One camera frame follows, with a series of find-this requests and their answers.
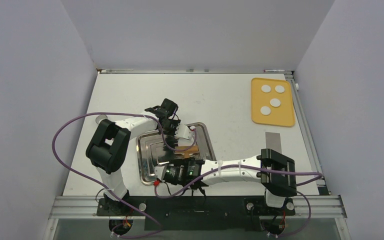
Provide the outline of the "white dough disc upper left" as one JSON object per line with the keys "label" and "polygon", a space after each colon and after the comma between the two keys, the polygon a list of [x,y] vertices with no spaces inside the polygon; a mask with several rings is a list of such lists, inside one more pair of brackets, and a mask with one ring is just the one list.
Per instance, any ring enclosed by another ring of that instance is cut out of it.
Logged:
{"label": "white dough disc upper left", "polygon": [[261,91],[264,92],[264,93],[270,93],[272,90],[271,86],[270,85],[262,85],[261,86]]}

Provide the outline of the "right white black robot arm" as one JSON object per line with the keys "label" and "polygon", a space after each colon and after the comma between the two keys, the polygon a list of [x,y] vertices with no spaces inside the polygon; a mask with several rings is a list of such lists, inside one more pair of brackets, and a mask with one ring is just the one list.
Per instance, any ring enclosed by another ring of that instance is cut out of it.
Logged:
{"label": "right white black robot arm", "polygon": [[253,182],[265,188],[262,207],[277,213],[286,198],[297,195],[295,161],[273,149],[264,148],[259,155],[239,160],[212,161],[186,159],[179,164],[155,168],[157,180],[190,189],[202,189],[220,183]]}

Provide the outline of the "grey rectangular patch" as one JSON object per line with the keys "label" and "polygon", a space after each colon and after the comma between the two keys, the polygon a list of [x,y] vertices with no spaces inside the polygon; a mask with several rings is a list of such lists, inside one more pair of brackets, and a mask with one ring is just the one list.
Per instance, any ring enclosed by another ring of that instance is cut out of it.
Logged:
{"label": "grey rectangular patch", "polygon": [[265,133],[266,148],[282,153],[281,135],[277,132]]}

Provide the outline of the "white dough disc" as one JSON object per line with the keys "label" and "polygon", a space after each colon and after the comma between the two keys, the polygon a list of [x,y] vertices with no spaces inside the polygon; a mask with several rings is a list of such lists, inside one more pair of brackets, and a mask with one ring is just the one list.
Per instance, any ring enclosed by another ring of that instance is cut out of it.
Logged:
{"label": "white dough disc", "polygon": [[264,93],[270,93],[272,90],[271,86],[270,85],[262,85],[261,86],[261,91],[264,92]]}
{"label": "white dough disc", "polygon": [[260,113],[263,116],[269,116],[271,114],[271,108],[268,107],[268,106],[263,106],[263,107],[260,108]]}
{"label": "white dough disc", "polygon": [[272,107],[274,107],[274,108],[278,108],[278,107],[280,107],[281,106],[281,101],[278,99],[278,98],[272,98],[271,100],[270,100],[270,105],[272,106]]}
{"label": "white dough disc", "polygon": [[277,93],[279,93],[279,94],[282,94],[282,93],[285,92],[285,88],[284,88],[282,85],[277,85],[277,86],[275,87],[275,91],[276,91]]}

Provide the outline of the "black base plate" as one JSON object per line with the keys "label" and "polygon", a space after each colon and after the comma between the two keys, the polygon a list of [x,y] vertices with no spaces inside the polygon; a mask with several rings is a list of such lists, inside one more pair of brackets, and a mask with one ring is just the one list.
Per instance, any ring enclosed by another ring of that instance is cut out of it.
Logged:
{"label": "black base plate", "polygon": [[162,228],[165,231],[215,231],[242,229],[260,231],[280,224],[283,217],[294,216],[296,211],[283,206],[268,207],[263,196],[180,196],[160,199],[152,196],[130,196],[127,202],[109,203],[101,198],[96,209],[100,217],[121,217],[133,222],[141,211],[146,231]]}

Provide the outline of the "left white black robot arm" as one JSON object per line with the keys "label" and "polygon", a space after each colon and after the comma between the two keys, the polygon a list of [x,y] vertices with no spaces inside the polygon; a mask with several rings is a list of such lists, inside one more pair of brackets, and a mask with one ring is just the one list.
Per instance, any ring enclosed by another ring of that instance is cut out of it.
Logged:
{"label": "left white black robot arm", "polygon": [[125,214],[129,208],[129,191],[121,167],[130,141],[154,130],[173,139],[181,124],[180,119],[174,119],[178,109],[174,101],[165,98],[161,105],[146,108],[140,114],[125,114],[124,120],[103,119],[99,122],[85,155],[106,185],[104,201],[116,215]]}

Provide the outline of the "white dough disc lower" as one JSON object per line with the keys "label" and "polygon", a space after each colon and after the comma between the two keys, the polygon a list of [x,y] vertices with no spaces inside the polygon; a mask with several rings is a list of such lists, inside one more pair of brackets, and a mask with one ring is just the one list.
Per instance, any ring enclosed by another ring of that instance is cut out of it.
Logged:
{"label": "white dough disc lower", "polygon": [[271,108],[268,107],[268,106],[263,106],[263,107],[260,108],[260,113],[263,116],[269,116],[271,114]]}

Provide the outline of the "aluminium front rail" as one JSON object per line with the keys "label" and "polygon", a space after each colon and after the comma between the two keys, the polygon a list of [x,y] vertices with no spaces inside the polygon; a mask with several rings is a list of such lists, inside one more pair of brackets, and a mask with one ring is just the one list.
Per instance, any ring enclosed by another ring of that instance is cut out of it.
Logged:
{"label": "aluminium front rail", "polygon": [[[310,195],[307,197],[313,219],[347,218],[339,195]],[[93,196],[57,196],[49,219],[121,219],[122,216],[97,215],[98,203]]]}

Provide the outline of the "stainless steel tray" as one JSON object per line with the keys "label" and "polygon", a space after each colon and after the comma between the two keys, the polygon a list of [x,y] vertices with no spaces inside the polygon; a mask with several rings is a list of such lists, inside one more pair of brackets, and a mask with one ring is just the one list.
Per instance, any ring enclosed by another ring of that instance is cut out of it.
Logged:
{"label": "stainless steel tray", "polygon": [[[198,152],[191,153],[189,156],[194,159],[215,161],[216,155],[206,125],[202,122],[194,122],[188,126],[196,128],[197,140],[195,145],[198,146]],[[136,151],[139,179],[145,186],[152,185],[157,179],[155,167],[181,163],[184,157],[182,152],[175,153],[169,150],[157,130],[138,136],[136,138]]]}

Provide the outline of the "aluminium back rail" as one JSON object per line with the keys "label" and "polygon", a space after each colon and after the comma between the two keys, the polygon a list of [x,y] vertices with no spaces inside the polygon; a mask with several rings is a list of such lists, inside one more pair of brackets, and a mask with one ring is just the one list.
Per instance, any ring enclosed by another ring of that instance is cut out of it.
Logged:
{"label": "aluminium back rail", "polygon": [[293,70],[282,69],[97,69],[100,74],[286,74],[292,75]]}

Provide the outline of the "white dough disc upper right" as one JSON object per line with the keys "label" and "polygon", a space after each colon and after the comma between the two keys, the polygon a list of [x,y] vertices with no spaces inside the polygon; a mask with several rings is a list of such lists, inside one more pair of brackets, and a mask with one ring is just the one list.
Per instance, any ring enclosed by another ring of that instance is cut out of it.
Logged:
{"label": "white dough disc upper right", "polygon": [[282,93],[285,92],[285,88],[284,88],[282,85],[277,85],[277,86],[275,87],[275,91],[276,91],[277,93],[279,93],[279,94],[282,94]]}

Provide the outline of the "yellow plastic tray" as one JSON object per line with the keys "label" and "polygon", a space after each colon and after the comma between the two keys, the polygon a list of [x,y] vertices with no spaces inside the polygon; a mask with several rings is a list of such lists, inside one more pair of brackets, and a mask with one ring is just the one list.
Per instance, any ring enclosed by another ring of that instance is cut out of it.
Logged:
{"label": "yellow plastic tray", "polygon": [[255,124],[293,127],[296,116],[291,84],[286,80],[251,80],[251,120]]}

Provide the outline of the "white dough disc middle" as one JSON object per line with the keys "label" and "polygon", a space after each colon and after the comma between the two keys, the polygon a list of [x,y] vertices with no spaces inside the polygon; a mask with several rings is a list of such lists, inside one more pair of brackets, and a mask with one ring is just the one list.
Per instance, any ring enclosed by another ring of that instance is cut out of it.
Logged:
{"label": "white dough disc middle", "polygon": [[274,107],[274,108],[278,108],[278,107],[280,107],[281,106],[281,101],[278,99],[278,98],[272,98],[271,100],[270,100],[270,105],[272,106],[272,107]]}

